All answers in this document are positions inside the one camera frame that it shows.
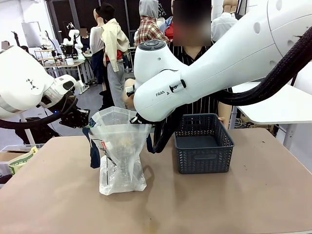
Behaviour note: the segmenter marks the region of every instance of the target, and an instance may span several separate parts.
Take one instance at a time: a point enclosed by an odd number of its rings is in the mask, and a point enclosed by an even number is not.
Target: black hat
[[[110,21],[114,18],[115,9],[111,4],[103,2],[102,6],[96,8],[96,13],[101,16],[103,20]]]

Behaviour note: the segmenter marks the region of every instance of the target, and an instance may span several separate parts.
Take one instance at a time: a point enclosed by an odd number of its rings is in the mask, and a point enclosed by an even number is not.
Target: gray hood
[[[158,1],[157,0],[140,0],[140,16],[149,16],[158,18]]]

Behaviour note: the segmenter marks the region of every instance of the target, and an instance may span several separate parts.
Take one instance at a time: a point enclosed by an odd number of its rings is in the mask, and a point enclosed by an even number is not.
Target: beige jacket
[[[105,44],[105,52],[112,64],[114,72],[118,72],[117,50],[126,52],[130,43],[116,19],[111,19],[102,26],[101,39]]]

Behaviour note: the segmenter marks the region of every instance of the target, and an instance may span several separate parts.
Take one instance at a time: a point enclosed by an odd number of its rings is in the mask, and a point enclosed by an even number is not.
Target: red label
[[[101,142],[101,144],[102,144],[103,148],[106,150],[106,145],[105,145],[105,142],[104,142],[104,141],[102,141],[102,142]]]

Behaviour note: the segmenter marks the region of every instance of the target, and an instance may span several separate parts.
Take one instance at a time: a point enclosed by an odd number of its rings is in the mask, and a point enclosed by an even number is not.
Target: denim jacket
[[[165,34],[166,30],[170,27],[169,22],[171,23],[173,16],[167,18],[167,20],[160,26],[160,30],[163,34]]]

